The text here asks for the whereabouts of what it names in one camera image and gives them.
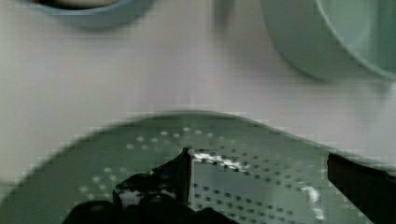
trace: black object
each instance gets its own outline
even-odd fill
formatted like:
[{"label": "black object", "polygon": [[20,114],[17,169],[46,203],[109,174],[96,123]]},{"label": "black object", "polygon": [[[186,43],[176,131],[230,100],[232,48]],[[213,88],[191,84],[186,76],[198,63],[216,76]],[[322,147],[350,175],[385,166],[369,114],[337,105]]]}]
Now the black object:
[{"label": "black object", "polygon": [[76,206],[64,221],[64,224],[112,224],[117,217],[113,203],[94,201]]},{"label": "black object", "polygon": [[147,223],[156,224],[236,224],[212,208],[194,212],[188,206],[164,194],[149,195],[140,208]]},{"label": "black object", "polygon": [[113,190],[113,203],[119,209],[137,206],[149,194],[163,193],[187,204],[191,182],[191,155],[188,148],[150,174],[133,175]]},{"label": "black object", "polygon": [[327,160],[329,180],[374,224],[396,224],[396,178],[337,155]]},{"label": "black object", "polygon": [[64,224],[236,224],[212,208],[187,206],[191,182],[188,148],[149,174],[133,175],[113,190],[113,203],[96,201],[75,207]]},{"label": "black object", "polygon": [[179,219],[194,214],[188,206],[165,194],[149,195],[141,201],[142,216],[148,223],[175,223]]}]

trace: metal strainer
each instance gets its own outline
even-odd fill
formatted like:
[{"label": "metal strainer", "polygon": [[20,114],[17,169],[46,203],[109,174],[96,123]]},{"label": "metal strainer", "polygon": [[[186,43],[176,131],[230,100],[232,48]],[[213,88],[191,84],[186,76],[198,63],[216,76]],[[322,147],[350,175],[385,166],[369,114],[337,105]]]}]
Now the metal strainer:
[{"label": "metal strainer", "polygon": [[134,119],[66,148],[0,205],[0,222],[62,223],[73,207],[191,147],[189,205],[238,223],[372,223],[327,178],[330,149],[257,122],[210,112]]}]

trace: white countertop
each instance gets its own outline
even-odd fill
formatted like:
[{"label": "white countertop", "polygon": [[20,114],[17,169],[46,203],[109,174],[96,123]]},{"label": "white countertop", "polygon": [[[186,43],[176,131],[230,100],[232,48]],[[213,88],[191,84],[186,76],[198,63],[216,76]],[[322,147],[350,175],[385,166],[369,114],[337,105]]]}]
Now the white countertop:
[{"label": "white countertop", "polygon": [[[0,179],[21,179],[95,127],[177,109],[259,119],[396,164],[395,86],[300,74],[275,51],[258,0],[159,0],[108,32],[17,2],[0,3]],[[215,25],[214,5],[232,3],[229,23]]]}]

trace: green bowl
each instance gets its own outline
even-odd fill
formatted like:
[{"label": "green bowl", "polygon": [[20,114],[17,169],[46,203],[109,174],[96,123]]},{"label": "green bowl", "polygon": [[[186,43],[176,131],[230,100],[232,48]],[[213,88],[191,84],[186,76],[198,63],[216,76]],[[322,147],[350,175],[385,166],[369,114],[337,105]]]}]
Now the green bowl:
[{"label": "green bowl", "polygon": [[241,224],[371,223],[327,178],[329,153],[340,152],[251,120],[193,111],[128,120],[68,146],[8,194],[0,223],[62,223],[77,204],[111,201],[118,183],[183,147],[195,158],[193,209],[210,206]]},{"label": "green bowl", "polygon": [[396,1],[262,0],[280,54],[325,80],[396,80]]}]

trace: green colander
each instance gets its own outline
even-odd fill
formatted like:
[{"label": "green colander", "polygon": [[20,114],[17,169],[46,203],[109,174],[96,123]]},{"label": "green colander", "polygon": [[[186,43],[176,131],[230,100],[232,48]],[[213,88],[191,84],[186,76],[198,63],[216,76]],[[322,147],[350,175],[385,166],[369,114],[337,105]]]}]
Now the green colander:
[{"label": "green colander", "polygon": [[238,223],[372,223],[327,178],[333,149],[259,122],[211,112],[133,119],[65,148],[0,205],[0,223],[62,223],[71,209],[110,200],[125,178],[192,147],[189,205],[213,207]]}]

